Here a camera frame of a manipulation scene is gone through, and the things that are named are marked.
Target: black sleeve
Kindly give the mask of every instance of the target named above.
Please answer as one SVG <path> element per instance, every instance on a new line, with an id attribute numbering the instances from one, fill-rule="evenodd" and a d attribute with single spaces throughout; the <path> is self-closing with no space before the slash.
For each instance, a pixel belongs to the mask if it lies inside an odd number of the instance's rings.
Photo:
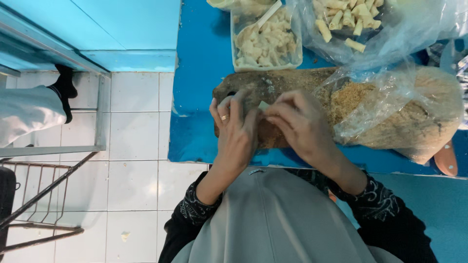
<path id="1" fill-rule="evenodd" d="M 221 204 L 222 195 L 219 196 L 214 205 L 205 205 L 197 198 L 197 186 L 207 173 L 203 172 L 189 186 L 184 199 L 175 207 L 171 219 L 164 225 L 167 235 L 159 257 L 159 263 L 171 262 L 185 245 L 197 237 L 203 224 L 216 212 Z"/>
<path id="2" fill-rule="evenodd" d="M 405 263 L 436 263 L 429 245 L 431 239 L 424 234 L 424 223 L 390 189 L 366 175 L 366 189 L 357 196 L 329 181 L 330 190 L 351 207 L 364 243 L 382 248 Z"/>

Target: finger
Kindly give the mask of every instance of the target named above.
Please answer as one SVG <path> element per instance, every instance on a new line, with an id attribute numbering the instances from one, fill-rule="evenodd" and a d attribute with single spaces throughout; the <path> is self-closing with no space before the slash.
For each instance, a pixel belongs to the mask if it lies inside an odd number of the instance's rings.
<path id="1" fill-rule="evenodd" d="M 263 112 L 258 108 L 249 110 L 245 116 L 244 129 L 256 136 L 258 123 L 262 120 L 262 116 Z"/>
<path id="2" fill-rule="evenodd" d="M 219 117 L 219 112 L 218 112 L 217 106 L 218 106 L 218 102 L 217 102 L 216 98 L 213 98 L 213 100 L 211 100 L 211 104 L 210 104 L 210 113 L 211 113 L 211 116 L 214 119 L 214 122 L 216 123 L 216 126 L 218 126 L 218 128 L 222 128 L 223 127 L 223 122 L 221 121 L 221 118 Z"/>
<path id="3" fill-rule="evenodd" d="M 303 91 L 301 90 L 293 90 L 293 91 L 285 92 L 281 94 L 280 97 L 278 97 L 276 102 L 291 103 L 292 105 L 296 106 L 300 110 L 305 110 L 307 106 L 307 101 L 305 99 Z"/>
<path id="4" fill-rule="evenodd" d="M 284 134 L 286 141 L 288 141 L 289 144 L 293 141 L 293 138 L 295 136 L 294 130 L 289 126 L 289 124 L 283 120 L 281 117 L 267 117 L 267 121 L 270 123 L 276 125 Z"/>
<path id="5" fill-rule="evenodd" d="M 232 100 L 232 96 L 227 96 L 226 98 L 224 98 L 223 101 L 221 101 L 221 103 L 218 105 L 218 113 L 219 113 L 219 116 L 220 117 L 223 117 L 223 116 L 226 116 L 228 114 L 230 114 L 231 110 L 229 109 L 229 106 L 231 105 L 231 100 Z M 230 117 L 228 117 L 227 119 L 224 119 L 222 120 L 221 118 L 219 118 L 221 120 L 221 122 L 226 125 L 229 120 L 231 119 Z"/>
<path id="6" fill-rule="evenodd" d="M 255 150 L 258 147 L 258 124 L 263 117 L 263 112 L 258 108 L 249 110 L 245 116 L 243 129 L 252 135 L 252 150 L 250 152 L 251 156 L 253 156 Z"/>
<path id="7" fill-rule="evenodd" d="M 280 116 L 292 128 L 299 127 L 304 122 L 304 117 L 293 107 L 284 102 L 274 103 L 265 111 L 268 116 Z"/>
<path id="8" fill-rule="evenodd" d="M 239 90 L 231 100 L 231 120 L 234 120 L 234 123 L 241 127 L 243 125 L 244 117 L 242 102 L 251 92 L 251 89 L 243 88 Z"/>

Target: wooden handle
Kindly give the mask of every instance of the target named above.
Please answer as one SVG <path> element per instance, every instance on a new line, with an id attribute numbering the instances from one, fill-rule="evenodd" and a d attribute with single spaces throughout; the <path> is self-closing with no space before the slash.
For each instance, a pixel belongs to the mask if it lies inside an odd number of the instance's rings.
<path id="1" fill-rule="evenodd" d="M 457 176 L 458 166 L 455 152 L 453 151 L 452 140 L 447 142 L 440 151 L 434 155 L 434 161 L 439 170 L 448 176 Z"/>

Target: metal rack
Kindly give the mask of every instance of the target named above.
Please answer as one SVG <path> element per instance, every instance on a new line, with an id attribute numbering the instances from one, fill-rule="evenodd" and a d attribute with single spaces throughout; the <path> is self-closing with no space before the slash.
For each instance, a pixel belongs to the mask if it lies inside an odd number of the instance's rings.
<path id="1" fill-rule="evenodd" d="M 12 227 L 24 227 L 24 228 L 33 228 L 33 229 L 51 229 L 53 230 L 52 236 L 46 237 L 46 238 L 41 238 L 37 240 L 32 240 L 28 242 L 23 242 L 15 245 L 10 245 L 6 246 L 3 249 L 0 249 L 0 255 L 10 252 L 13 250 L 21 249 L 21 248 L 26 248 L 30 246 L 35 246 L 39 244 L 44 244 L 47 242 L 51 241 L 56 241 L 62 238 L 78 235 L 84 232 L 84 229 L 76 226 L 76 227 L 69 227 L 69 226 L 57 226 L 57 222 L 62 218 L 64 208 L 65 208 L 65 199 L 66 199 L 66 190 L 68 187 L 68 177 L 73 174 L 78 168 L 80 168 L 84 163 L 86 163 L 89 159 L 91 159 L 94 155 L 96 155 L 98 152 L 92 152 L 86 158 L 81 160 L 79 163 L 77 163 L 75 166 L 67 166 L 67 165 L 54 165 L 54 164 L 43 164 L 43 163 L 32 163 L 32 162 L 21 162 L 21 161 L 9 161 L 10 158 L 7 158 L 6 160 L 0 160 L 0 164 L 2 166 L 5 165 L 10 165 L 13 167 L 13 171 L 16 173 L 16 168 L 18 166 L 26 166 L 28 167 L 27 173 L 26 173 L 26 182 L 24 184 L 24 194 L 22 197 L 22 206 L 13 212 L 9 217 L 3 219 L 0 222 L 0 231 L 6 231 L 9 228 Z M 40 167 L 41 171 L 39 174 L 39 185 L 41 184 L 42 181 L 42 174 L 43 170 L 47 168 L 53 169 L 53 176 L 52 176 L 52 182 L 49 186 L 47 186 L 44 190 L 39 191 L 39 186 L 37 188 L 37 194 L 31 200 L 27 201 L 25 200 L 26 197 L 26 190 L 28 189 L 28 182 L 29 182 L 29 171 L 31 167 Z M 57 176 L 57 179 L 55 179 L 57 172 L 57 169 L 67 169 L 67 171 L 62 175 L 62 176 Z M 47 223 L 44 222 L 49 213 L 51 212 L 51 201 L 52 201 L 52 191 L 60 185 L 63 181 L 65 181 L 65 190 L 63 194 L 63 202 L 62 202 L 62 209 L 60 212 L 60 217 L 57 217 L 54 223 Z M 41 220 L 33 220 L 32 217 L 33 215 L 37 212 L 37 203 L 40 199 L 46 197 L 49 195 L 49 202 L 47 205 L 47 213 L 46 215 L 41 219 Z M 23 214 L 27 209 L 30 207 L 35 206 L 33 213 L 28 217 L 26 220 L 21 220 L 17 219 L 21 214 Z M 14 220 L 16 221 L 22 221 L 24 223 L 18 223 L 18 224 L 11 224 Z M 58 230 L 63 230 L 63 231 L 69 231 L 64 234 L 57 234 Z"/>

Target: gray hijab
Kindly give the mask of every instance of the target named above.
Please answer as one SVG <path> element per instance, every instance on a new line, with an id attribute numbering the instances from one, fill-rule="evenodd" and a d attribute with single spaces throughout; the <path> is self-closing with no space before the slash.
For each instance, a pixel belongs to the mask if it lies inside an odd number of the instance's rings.
<path id="1" fill-rule="evenodd" d="M 365 245 L 328 196 L 278 168 L 247 168 L 172 262 L 402 263 Z"/>

